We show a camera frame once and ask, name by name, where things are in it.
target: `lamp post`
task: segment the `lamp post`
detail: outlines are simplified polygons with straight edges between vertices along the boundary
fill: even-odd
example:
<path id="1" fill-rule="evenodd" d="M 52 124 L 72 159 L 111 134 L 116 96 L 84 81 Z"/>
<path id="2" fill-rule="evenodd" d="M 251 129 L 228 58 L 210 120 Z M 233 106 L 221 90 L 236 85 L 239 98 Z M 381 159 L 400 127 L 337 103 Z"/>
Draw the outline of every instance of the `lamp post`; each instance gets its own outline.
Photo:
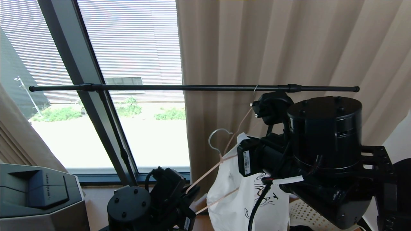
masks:
<path id="1" fill-rule="evenodd" d="M 34 103 L 33 98 L 31 97 L 30 93 L 28 92 L 27 88 L 25 87 L 23 81 L 21 80 L 20 76 L 17 76 L 17 78 L 14 78 L 15 81 L 20 81 L 21 85 L 19 87 L 22 87 L 28 94 L 28 96 L 30 97 L 31 102 L 34 105 L 34 108 L 36 108 L 37 112 L 39 113 L 40 116 L 43 116 L 42 113 L 40 112 L 39 107 L 37 107 L 36 103 Z"/>

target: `beige curtain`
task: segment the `beige curtain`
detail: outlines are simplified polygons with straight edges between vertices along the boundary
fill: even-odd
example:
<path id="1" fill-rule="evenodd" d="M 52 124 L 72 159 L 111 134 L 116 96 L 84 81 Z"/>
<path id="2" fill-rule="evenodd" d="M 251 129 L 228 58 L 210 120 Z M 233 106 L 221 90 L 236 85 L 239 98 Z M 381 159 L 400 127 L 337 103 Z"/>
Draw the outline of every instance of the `beige curtain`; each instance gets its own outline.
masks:
<path id="1" fill-rule="evenodd" d="M 42 166 L 67 172 L 1 84 L 0 160 L 9 164 Z"/>
<path id="2" fill-rule="evenodd" d="M 411 104 L 411 1 L 177 0 L 184 84 L 335 85 L 363 104 L 363 144 L 381 145 Z M 236 131 L 262 93 L 185 92 L 192 178 L 218 162 L 216 128 Z M 253 114 L 241 132 L 262 136 Z M 223 149 L 228 135 L 212 142 Z M 200 185 L 207 192 L 216 172 Z"/>

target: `window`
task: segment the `window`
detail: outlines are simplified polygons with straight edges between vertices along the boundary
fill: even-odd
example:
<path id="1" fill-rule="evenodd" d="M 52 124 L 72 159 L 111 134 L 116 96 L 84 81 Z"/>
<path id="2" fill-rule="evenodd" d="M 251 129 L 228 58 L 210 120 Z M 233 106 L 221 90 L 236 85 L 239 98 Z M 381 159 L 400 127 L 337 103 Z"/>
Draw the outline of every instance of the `window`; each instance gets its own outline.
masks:
<path id="1" fill-rule="evenodd" d="M 107 84 L 181 84 L 174 0 L 78 0 Z M 111 91 L 140 172 L 157 166 L 188 170 L 182 92 Z"/>
<path id="2" fill-rule="evenodd" d="M 30 92 L 30 85 L 72 85 L 37 1 L 1 0 L 0 81 L 53 154 L 72 172 L 113 164 L 76 91 Z"/>

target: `white slatted facade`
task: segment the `white slatted facade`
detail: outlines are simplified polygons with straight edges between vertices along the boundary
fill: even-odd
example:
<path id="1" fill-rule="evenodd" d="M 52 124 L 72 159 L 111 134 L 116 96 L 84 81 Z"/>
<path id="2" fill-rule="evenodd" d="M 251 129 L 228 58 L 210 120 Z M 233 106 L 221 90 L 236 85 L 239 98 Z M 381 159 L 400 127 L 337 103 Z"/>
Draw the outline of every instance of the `white slatted facade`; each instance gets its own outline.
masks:
<path id="1" fill-rule="evenodd" d="M 174 0 L 78 0 L 106 78 L 141 77 L 144 85 L 181 84 L 180 46 Z M 1 0 L 1 28 L 37 85 L 71 85 L 40 7 L 35 0 Z M 75 103 L 78 94 L 45 92 L 51 104 Z M 182 92 L 145 91 L 138 102 L 182 102 Z"/>
<path id="2" fill-rule="evenodd" d="M 78 0 L 103 76 L 181 84 L 175 0 Z M 111 94 L 113 100 L 129 95 Z M 146 91 L 137 101 L 184 101 L 182 92 Z"/>

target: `gray machine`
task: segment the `gray machine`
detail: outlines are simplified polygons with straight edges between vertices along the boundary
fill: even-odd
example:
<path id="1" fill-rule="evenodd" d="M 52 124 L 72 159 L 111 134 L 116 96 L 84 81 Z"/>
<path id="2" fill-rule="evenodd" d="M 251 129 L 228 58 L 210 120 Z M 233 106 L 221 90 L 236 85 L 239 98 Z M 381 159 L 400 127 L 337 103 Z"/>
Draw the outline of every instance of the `gray machine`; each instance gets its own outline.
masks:
<path id="1" fill-rule="evenodd" d="M 1 231 L 90 231 L 76 176 L 0 163 Z"/>

